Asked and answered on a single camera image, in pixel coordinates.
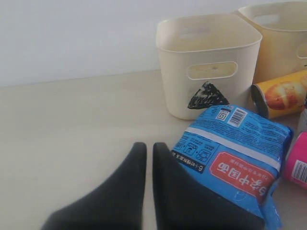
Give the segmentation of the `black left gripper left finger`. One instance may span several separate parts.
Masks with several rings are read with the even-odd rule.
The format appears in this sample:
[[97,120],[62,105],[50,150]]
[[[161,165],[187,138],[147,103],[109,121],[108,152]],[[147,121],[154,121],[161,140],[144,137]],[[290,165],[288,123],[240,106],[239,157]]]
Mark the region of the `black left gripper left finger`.
[[44,230],[140,230],[147,147],[133,144],[122,164],[95,190],[52,213]]

